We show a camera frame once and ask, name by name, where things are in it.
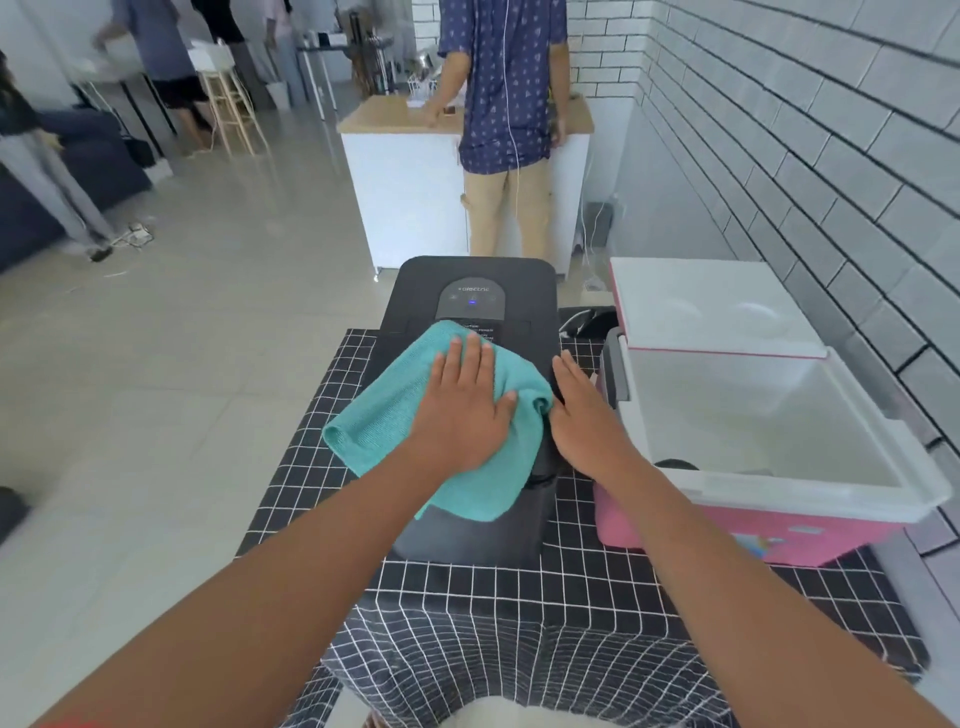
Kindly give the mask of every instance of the black checkered tablecloth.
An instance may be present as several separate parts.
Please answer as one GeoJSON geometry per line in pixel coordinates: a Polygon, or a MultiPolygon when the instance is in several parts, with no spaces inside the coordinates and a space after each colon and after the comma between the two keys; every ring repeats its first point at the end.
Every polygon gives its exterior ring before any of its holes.
{"type": "MultiPolygon", "coordinates": [[[[376,331],[350,329],[287,449],[240,554],[353,479],[321,441],[356,396],[376,331]]],[[[565,341],[587,370],[602,345],[565,341]]],[[[775,571],[910,679],[929,658],[882,568],[861,548],[820,569],[775,571]]],[[[657,574],[642,552],[603,546],[591,483],[567,471],[536,570],[451,567],[388,555],[284,726],[324,725],[341,684],[391,726],[432,728],[471,701],[620,725],[731,725],[657,574]]]]}

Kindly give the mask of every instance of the black shoe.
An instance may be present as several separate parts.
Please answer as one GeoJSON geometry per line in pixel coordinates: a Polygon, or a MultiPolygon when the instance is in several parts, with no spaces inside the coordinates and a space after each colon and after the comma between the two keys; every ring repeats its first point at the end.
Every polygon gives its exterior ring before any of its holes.
{"type": "Polygon", "coordinates": [[[90,254],[90,262],[99,263],[101,260],[106,260],[111,255],[113,255],[112,248],[98,248],[90,254]]]}

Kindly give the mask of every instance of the sofa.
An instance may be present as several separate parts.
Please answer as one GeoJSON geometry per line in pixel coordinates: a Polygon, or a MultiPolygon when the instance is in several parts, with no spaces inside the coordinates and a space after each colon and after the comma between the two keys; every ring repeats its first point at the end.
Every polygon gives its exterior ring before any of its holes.
{"type": "MultiPolygon", "coordinates": [[[[93,109],[45,111],[40,124],[60,137],[63,161],[100,209],[150,188],[112,115],[93,109]]],[[[62,237],[60,223],[0,166],[0,271],[62,237]]]]}

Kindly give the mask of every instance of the microfiber cloth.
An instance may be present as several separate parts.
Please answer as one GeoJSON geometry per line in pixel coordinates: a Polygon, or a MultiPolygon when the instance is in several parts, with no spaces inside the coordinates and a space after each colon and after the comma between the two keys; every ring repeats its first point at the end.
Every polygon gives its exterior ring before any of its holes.
{"type": "MultiPolygon", "coordinates": [[[[327,423],[324,440],[348,468],[363,475],[400,444],[426,392],[434,356],[446,353],[454,336],[467,334],[469,329],[452,321],[437,322],[327,423]]],[[[543,415],[553,405],[550,384],[533,364],[494,348],[493,398],[511,390],[517,394],[507,441],[478,470],[447,480],[427,503],[473,521],[492,521],[514,504],[540,449],[543,415]]]]}

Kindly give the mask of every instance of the wooden countertop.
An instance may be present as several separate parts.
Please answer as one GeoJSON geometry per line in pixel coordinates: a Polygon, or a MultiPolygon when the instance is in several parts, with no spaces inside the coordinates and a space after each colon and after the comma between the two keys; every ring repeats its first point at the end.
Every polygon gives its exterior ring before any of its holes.
{"type": "MultiPolygon", "coordinates": [[[[371,96],[337,125],[340,133],[449,133],[464,132],[464,110],[441,116],[436,127],[428,127],[420,109],[408,109],[405,96],[371,96]]],[[[593,133],[593,118],[583,98],[570,99],[568,134],[593,133]]]]}

